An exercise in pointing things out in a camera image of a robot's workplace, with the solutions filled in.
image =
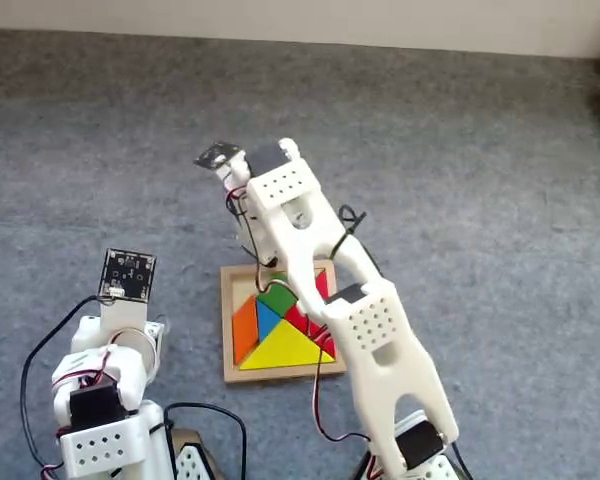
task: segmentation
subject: blue triangle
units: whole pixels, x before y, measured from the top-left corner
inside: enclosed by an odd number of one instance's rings
[[[256,302],[258,312],[258,342],[262,342],[280,322],[280,316],[260,300]]]

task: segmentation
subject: wire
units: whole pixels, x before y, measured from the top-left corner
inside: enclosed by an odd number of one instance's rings
[[[345,433],[344,435],[340,435],[339,437],[333,437],[325,431],[325,429],[322,427],[322,423],[320,422],[320,398],[319,398],[320,397],[320,365],[322,364],[322,351],[324,348],[324,344],[329,338],[331,338],[331,334],[325,335],[319,344],[320,354],[318,355],[318,365],[316,368],[316,376],[313,381],[312,407],[313,407],[313,419],[315,420],[316,427],[318,428],[318,431],[320,432],[320,434],[324,438],[329,440],[330,442],[334,442],[334,443],[341,442],[349,437],[360,437],[360,438],[364,438],[367,442],[370,442],[371,439],[367,435],[365,435],[363,433],[358,433],[358,432],[349,432],[349,433]]]
[[[64,465],[64,462],[60,462],[58,465],[44,465],[42,467],[42,470],[40,470],[40,478],[42,480],[48,480],[49,478],[54,478],[51,476],[50,472],[53,472],[59,468],[61,468]]]
[[[175,454],[173,452],[173,442],[171,441],[171,427],[173,423],[169,419],[169,412],[176,408],[202,408],[206,410],[213,410],[214,412],[221,413],[226,415],[227,417],[232,418],[236,421],[236,423],[240,426],[240,431],[242,432],[242,459],[241,459],[241,467],[240,467],[240,478],[242,480],[246,480],[247,478],[247,427],[245,427],[242,419],[233,413],[231,410],[227,410],[226,408],[219,407],[212,403],[200,403],[200,402],[177,402],[168,405],[164,409],[164,424],[169,425],[167,428],[168,436],[169,436],[169,449],[171,453],[171,461],[174,464],[175,468]]]
[[[24,361],[24,365],[22,367],[22,375],[20,377],[20,420],[22,421],[22,429],[24,430],[24,436],[27,441],[27,447],[29,448],[29,452],[31,452],[31,456],[36,461],[38,466],[43,469],[41,475],[47,475],[51,478],[56,478],[55,474],[52,473],[53,469],[49,469],[50,465],[44,461],[40,452],[38,451],[38,447],[36,446],[35,439],[33,438],[33,434],[31,433],[31,425],[29,424],[29,414],[27,411],[27,380],[29,378],[29,369],[31,368],[31,363],[33,359],[38,354],[40,350],[67,324],[71,321],[71,319],[75,316],[75,314],[84,307],[86,304],[91,303],[93,301],[97,301],[103,305],[107,305],[111,302],[113,303],[115,299],[109,299],[100,297],[98,295],[90,295],[87,298],[78,302],[78,304],[73,307],[73,309],[62,319],[60,322],[49,332],[45,337],[34,347],[34,349],[29,353],[26,360]]]
[[[460,455],[460,447],[458,447],[458,442],[457,441],[453,442],[451,444],[451,448],[453,448],[453,453],[456,454],[458,463],[460,464],[460,467],[462,467],[462,471],[466,475],[467,480],[473,480],[473,475],[471,475],[471,472],[467,468],[467,465],[464,463],[464,459],[462,458],[462,455]]]
[[[366,216],[367,216],[367,212],[362,212],[360,215],[358,215],[355,212],[355,210],[353,208],[351,208],[351,206],[347,205],[346,203],[343,203],[340,206],[340,208],[338,209],[338,219],[340,220],[340,222],[342,222],[343,225],[345,223],[346,224],[350,223],[351,225],[349,225],[348,227],[345,228],[344,233],[340,237],[340,240],[338,240],[336,242],[336,244],[333,246],[333,248],[331,249],[331,253],[329,254],[329,260],[333,260],[335,258],[336,254],[338,253],[338,250],[340,249],[340,247],[342,246],[344,241],[347,239],[347,237],[349,235],[353,235],[355,233],[356,228],[358,228],[358,226],[360,225],[360,223],[362,222],[362,220],[364,220],[364,218]],[[369,251],[369,249],[362,242],[360,242],[360,245],[362,245],[364,252],[369,257],[369,260],[371,260],[371,263],[373,263],[373,266],[376,267],[376,270],[378,270],[378,273],[380,275],[382,275],[382,270],[380,270],[380,267],[378,266],[378,262],[376,262],[376,259],[373,258],[373,255],[371,255],[371,252]]]
[[[256,275],[255,275],[256,289],[258,290],[258,293],[267,293],[273,285],[280,285],[281,287],[287,289],[291,293],[291,295],[293,295],[297,300],[298,296],[293,291],[293,288],[291,288],[291,286],[284,280],[281,280],[279,278],[272,278],[271,280],[269,280],[269,282],[264,287],[262,286],[262,267],[272,266],[271,264],[273,263],[273,261],[270,262],[269,264],[265,265],[260,260],[258,246],[256,245],[256,241],[253,236],[253,230],[251,229],[251,222],[247,218],[247,209],[244,208],[241,203],[242,200],[244,200],[244,198],[246,197],[246,193],[243,192],[237,197],[234,195],[234,192],[241,188],[244,188],[244,187],[234,188],[227,194],[227,197],[225,199],[225,206],[227,207],[227,210],[229,211],[229,213],[231,213],[231,215],[233,215],[233,217],[238,222],[241,222],[240,219],[242,218],[242,220],[244,220],[245,226],[247,227],[247,233],[249,234],[249,239],[251,240],[251,247],[253,248],[253,252],[249,252],[249,250],[247,250],[245,247],[243,247],[243,248],[256,261]]]
[[[369,466],[367,468],[367,480],[377,480],[384,474],[384,470],[381,468],[376,473],[373,470],[376,468],[376,456],[371,455],[369,459]]]

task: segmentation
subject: white wall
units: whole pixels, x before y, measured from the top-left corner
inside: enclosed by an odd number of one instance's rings
[[[0,27],[600,57],[600,0],[0,0]]]

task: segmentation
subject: red wire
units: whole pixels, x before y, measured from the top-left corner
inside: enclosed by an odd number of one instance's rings
[[[67,378],[81,377],[81,376],[90,375],[90,374],[94,375],[94,377],[93,377],[94,384],[98,383],[102,379],[103,375],[107,376],[111,380],[115,381],[115,379],[111,375],[105,373],[105,371],[104,371],[104,368],[107,365],[107,360],[109,359],[109,355],[111,355],[111,352],[109,352],[109,351],[104,355],[104,358],[102,359],[102,366],[100,367],[99,370],[94,370],[94,369],[78,370],[76,372],[67,373],[66,375],[63,375],[58,380],[53,382],[52,387],[55,387],[58,383],[66,380]]]
[[[61,466],[62,466],[62,464],[58,464],[58,465],[45,465],[44,467],[42,467],[42,470],[40,470],[40,478],[42,480],[49,480],[49,479],[51,479],[51,476],[49,475],[49,472],[51,472],[53,470],[57,470]]]
[[[377,480],[384,473],[384,471],[382,469],[378,470],[376,473],[373,473],[373,469],[375,467],[376,467],[376,456],[371,455],[371,459],[369,460],[369,466],[367,467],[367,479],[368,480]]]
[[[234,192],[237,192],[238,190],[241,190],[241,189],[243,189],[243,188],[247,188],[247,186],[246,186],[246,185],[242,185],[242,186],[240,186],[240,187],[236,187],[236,188],[234,188],[234,189],[232,189],[232,190],[229,190],[229,193],[227,193],[227,198],[231,197],[231,198],[233,198],[234,200],[237,200],[237,199],[239,198],[239,196],[235,196],[233,193],[234,193]]]

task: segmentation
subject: yellow triangle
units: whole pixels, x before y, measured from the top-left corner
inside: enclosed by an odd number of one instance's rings
[[[240,365],[240,370],[315,365],[319,355],[320,348],[283,319]],[[333,361],[331,355],[322,352],[322,363]]]

